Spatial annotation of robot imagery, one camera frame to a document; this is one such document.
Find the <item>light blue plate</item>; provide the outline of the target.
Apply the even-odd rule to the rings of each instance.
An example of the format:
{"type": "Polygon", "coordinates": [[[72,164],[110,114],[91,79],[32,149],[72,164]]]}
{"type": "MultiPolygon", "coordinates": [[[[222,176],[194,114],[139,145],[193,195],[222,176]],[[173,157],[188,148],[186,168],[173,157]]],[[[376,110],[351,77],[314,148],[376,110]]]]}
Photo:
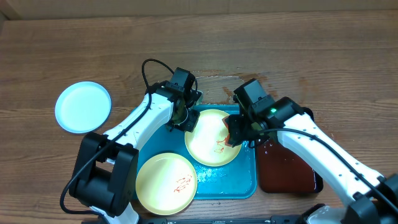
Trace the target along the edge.
{"type": "Polygon", "coordinates": [[[78,82],[66,88],[55,104],[55,119],[64,130],[82,134],[99,128],[111,112],[110,94],[98,83],[78,82]]]}

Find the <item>dark red water tray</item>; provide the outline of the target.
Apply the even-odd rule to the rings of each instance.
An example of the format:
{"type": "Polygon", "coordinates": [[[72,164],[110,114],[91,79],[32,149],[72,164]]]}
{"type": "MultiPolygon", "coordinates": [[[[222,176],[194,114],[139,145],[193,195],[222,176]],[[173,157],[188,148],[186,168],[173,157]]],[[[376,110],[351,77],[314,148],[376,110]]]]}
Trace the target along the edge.
{"type": "Polygon", "coordinates": [[[298,155],[273,140],[256,141],[257,175],[266,193],[317,194],[323,179],[298,155]]]}

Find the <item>red black sponge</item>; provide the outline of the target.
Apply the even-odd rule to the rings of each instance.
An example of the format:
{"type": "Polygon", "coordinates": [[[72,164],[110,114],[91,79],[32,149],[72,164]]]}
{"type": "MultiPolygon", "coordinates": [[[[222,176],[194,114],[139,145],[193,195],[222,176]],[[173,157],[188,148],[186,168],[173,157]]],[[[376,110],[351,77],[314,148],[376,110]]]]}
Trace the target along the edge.
{"type": "Polygon", "coordinates": [[[229,116],[225,116],[225,117],[222,119],[222,122],[223,122],[223,124],[224,124],[224,126],[225,126],[225,128],[226,128],[226,137],[225,137],[225,139],[224,139],[224,144],[225,144],[226,146],[231,147],[231,144],[229,143],[229,139],[230,139],[230,133],[229,133],[229,116]]]}

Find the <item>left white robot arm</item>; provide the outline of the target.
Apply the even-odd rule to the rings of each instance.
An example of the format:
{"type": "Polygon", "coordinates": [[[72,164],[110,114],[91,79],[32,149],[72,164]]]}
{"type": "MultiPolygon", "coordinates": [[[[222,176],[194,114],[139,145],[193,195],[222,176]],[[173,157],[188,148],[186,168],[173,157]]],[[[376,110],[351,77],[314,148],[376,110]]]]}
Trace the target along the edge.
{"type": "Polygon", "coordinates": [[[193,106],[201,98],[197,79],[188,70],[176,68],[170,80],[147,87],[142,103],[120,124],[104,134],[89,132],[81,141],[71,179],[63,189],[96,215],[101,223],[137,223],[132,209],[139,151],[163,125],[191,132],[199,112],[193,106]]]}

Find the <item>yellow plate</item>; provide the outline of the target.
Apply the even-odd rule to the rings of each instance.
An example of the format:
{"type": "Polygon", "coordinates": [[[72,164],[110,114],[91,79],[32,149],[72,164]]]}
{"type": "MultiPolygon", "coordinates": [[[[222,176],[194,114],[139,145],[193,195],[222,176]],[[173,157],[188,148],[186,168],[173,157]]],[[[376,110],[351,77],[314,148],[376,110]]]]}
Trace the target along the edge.
{"type": "Polygon", "coordinates": [[[225,116],[229,114],[221,110],[201,111],[195,129],[185,133],[185,145],[197,162],[218,167],[231,162],[239,154],[241,144],[235,147],[224,144],[226,128],[222,119],[225,116]]]}
{"type": "Polygon", "coordinates": [[[136,177],[138,200],[156,215],[173,215],[184,210],[191,204],[197,186],[193,165],[171,152],[151,157],[136,177]]]}

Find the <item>teal plastic tray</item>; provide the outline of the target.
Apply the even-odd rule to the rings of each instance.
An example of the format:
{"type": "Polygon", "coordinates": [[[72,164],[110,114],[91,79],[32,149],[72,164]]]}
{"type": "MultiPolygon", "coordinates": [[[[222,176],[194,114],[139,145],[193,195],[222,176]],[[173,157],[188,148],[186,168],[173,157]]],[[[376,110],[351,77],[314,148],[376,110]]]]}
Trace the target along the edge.
{"type": "Polygon", "coordinates": [[[205,166],[196,161],[185,145],[184,133],[169,131],[161,126],[139,152],[137,168],[151,157],[172,152],[188,159],[197,173],[198,187],[195,195],[200,200],[223,200],[249,198],[257,188],[256,153],[242,144],[239,154],[230,163],[219,166],[205,166]]]}

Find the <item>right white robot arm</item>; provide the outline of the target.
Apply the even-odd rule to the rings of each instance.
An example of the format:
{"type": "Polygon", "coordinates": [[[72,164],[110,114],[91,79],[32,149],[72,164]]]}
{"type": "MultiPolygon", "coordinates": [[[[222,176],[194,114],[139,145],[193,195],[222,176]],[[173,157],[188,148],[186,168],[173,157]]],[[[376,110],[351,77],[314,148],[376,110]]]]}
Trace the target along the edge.
{"type": "Polygon", "coordinates": [[[304,160],[344,207],[317,204],[296,223],[397,223],[397,175],[388,178],[364,165],[328,137],[312,111],[288,97],[276,101],[255,79],[234,91],[239,114],[224,119],[232,146],[273,139],[304,160]]]}

